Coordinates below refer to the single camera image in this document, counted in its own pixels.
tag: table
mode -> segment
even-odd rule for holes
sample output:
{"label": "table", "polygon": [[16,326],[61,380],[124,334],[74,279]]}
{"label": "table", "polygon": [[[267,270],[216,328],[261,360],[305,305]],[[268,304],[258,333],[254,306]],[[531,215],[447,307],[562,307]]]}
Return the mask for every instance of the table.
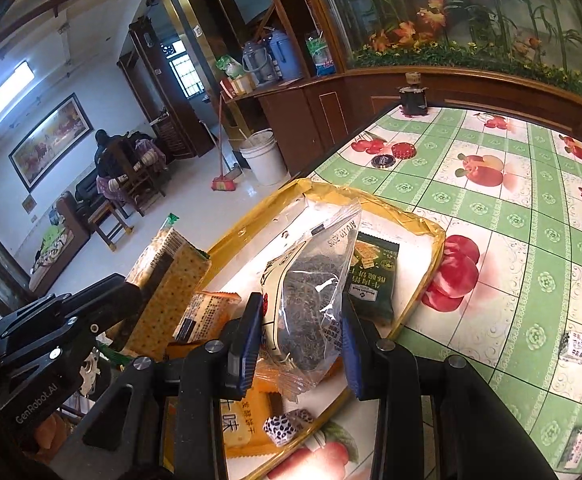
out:
{"label": "table", "polygon": [[[99,222],[101,218],[108,214],[113,215],[114,218],[117,220],[117,223],[113,227],[113,229],[111,229],[110,232],[105,233],[100,227]],[[113,243],[113,237],[115,235],[122,231],[122,229],[128,235],[130,235],[133,232],[133,227],[127,225],[126,222],[124,222],[124,220],[120,218],[120,216],[117,213],[116,207],[108,199],[104,200],[103,204],[97,209],[95,209],[91,216],[88,217],[88,224],[95,230],[95,232],[97,232],[98,235],[100,235],[100,238],[102,238],[106,242],[108,248],[111,249],[111,251],[116,250],[116,245]]]}
{"label": "table", "polygon": [[[386,142],[381,153],[410,142],[417,154],[375,168],[375,155],[351,144],[376,137]],[[469,156],[482,165],[469,164],[467,176]],[[582,473],[582,459],[561,466],[582,426],[582,363],[559,358],[564,332],[582,333],[582,144],[478,110],[407,117],[395,108],[310,176],[375,194],[478,245],[478,283],[460,306],[420,303],[398,341],[428,358],[466,356],[561,478]]]}

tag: window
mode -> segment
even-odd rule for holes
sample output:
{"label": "window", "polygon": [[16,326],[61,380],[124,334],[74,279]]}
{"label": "window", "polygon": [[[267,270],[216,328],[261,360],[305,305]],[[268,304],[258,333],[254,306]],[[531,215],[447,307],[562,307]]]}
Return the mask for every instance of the window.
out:
{"label": "window", "polygon": [[196,69],[193,67],[193,62],[189,54],[187,54],[184,44],[178,40],[174,41],[170,46],[167,45],[166,48],[163,45],[162,48],[167,54],[171,70],[178,78],[184,95],[193,97],[204,92],[205,88],[197,76]]}
{"label": "window", "polygon": [[0,113],[17,97],[26,85],[33,81],[33,78],[33,72],[31,72],[26,61],[20,63],[9,78],[0,86]]}

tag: leopard print item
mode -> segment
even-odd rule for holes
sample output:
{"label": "leopard print item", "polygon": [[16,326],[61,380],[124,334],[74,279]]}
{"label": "leopard print item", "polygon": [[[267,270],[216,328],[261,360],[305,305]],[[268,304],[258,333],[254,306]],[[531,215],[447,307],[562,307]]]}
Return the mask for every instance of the leopard print item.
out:
{"label": "leopard print item", "polygon": [[309,426],[315,420],[313,415],[309,413],[306,408],[300,408],[298,410],[292,410],[287,413],[287,417],[291,421],[291,424],[296,428],[296,430],[303,430],[306,426]]}
{"label": "leopard print item", "polygon": [[262,429],[277,447],[291,442],[297,433],[286,415],[270,416],[264,421]]}

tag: clear plastic bag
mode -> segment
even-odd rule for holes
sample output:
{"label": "clear plastic bag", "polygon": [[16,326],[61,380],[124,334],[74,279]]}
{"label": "clear plastic bag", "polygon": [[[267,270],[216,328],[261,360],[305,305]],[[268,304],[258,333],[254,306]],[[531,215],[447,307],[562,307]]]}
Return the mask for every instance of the clear plastic bag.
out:
{"label": "clear plastic bag", "polygon": [[341,294],[361,216],[359,201],[343,206],[262,275],[265,346],[287,397],[314,388],[340,355]]}

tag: framed painting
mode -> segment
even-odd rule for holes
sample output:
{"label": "framed painting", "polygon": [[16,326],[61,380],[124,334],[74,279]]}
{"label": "framed painting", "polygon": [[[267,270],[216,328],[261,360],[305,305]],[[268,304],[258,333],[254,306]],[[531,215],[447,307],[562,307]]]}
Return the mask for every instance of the framed painting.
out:
{"label": "framed painting", "polygon": [[93,131],[78,98],[58,104],[10,152],[13,167],[31,191],[72,147]]}

